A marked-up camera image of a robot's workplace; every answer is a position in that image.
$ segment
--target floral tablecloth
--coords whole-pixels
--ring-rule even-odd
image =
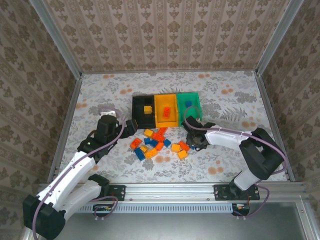
[[[60,172],[72,159],[80,142],[96,129],[100,109],[117,108],[128,120],[131,119],[132,96],[179,92],[199,94],[204,123],[213,122],[244,131],[260,127],[271,134],[253,71],[88,74],[82,76]],[[185,141],[186,135],[182,127],[169,128],[165,133],[172,143]],[[143,139],[143,130],[120,139],[88,175],[97,173],[112,183],[229,182],[246,166],[240,151],[218,145],[199,152],[190,150],[185,160],[179,160],[176,153],[163,148],[152,159],[139,161],[130,149],[134,138]],[[286,176],[280,173],[269,180],[286,181]]]

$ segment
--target patterned wallpaper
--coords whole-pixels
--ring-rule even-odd
[[[0,239],[46,182],[75,79],[27,0],[0,1]]]
[[[45,0],[83,72],[255,69],[290,0]]]
[[[305,0],[262,75],[297,181],[320,220],[320,1]]]

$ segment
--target blue lego brick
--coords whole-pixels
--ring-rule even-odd
[[[146,156],[144,155],[144,152],[140,149],[140,147],[136,148],[134,150],[135,154],[137,155],[137,157],[139,158],[140,161],[146,159]]]
[[[191,107],[192,106],[192,103],[191,101],[186,101],[185,102],[185,106],[188,108],[188,107]]]
[[[164,143],[166,148],[168,148],[170,146],[170,144],[171,144],[171,142],[168,139],[165,139],[163,143]]]
[[[144,139],[144,144],[145,145],[148,145],[150,143],[151,143],[151,138],[150,137]]]
[[[157,146],[157,144],[158,144],[158,141],[154,139],[152,139],[152,141],[150,142],[150,145],[154,148]]]

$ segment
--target toy brick pile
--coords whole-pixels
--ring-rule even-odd
[[[150,129],[146,129],[144,131],[144,135],[147,138],[144,139],[144,145],[139,147],[139,145],[143,142],[139,138],[136,138],[130,144],[130,147],[134,150],[135,154],[137,155],[140,161],[144,159],[153,158],[164,146],[166,148],[170,147],[171,141],[164,137],[164,134],[167,131],[167,129],[167,127],[161,127],[158,132],[153,132]],[[188,156],[188,151],[190,150],[190,147],[183,141],[180,141],[178,144],[172,144],[171,150],[172,152],[178,154],[180,160],[183,160]]]

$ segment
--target orange bin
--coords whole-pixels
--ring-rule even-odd
[[[170,108],[170,116],[164,117],[165,107]],[[179,127],[179,111],[176,94],[154,95],[155,127],[172,128]]]

